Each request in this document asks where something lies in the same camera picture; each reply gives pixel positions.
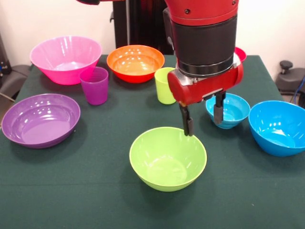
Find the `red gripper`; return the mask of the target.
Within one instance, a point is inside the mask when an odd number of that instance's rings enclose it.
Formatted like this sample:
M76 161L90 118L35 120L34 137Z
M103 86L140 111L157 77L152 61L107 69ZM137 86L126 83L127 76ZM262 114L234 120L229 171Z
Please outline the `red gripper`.
M244 68L235 53L232 67L219 75L208 78L192 78L179 69L168 73L168 84L175 100L180 104L185 136L193 136L193 119L188 105L199 103L204 98L215 94L213 108L214 122L220 125L224 119L224 100L227 90L239 84L243 78Z

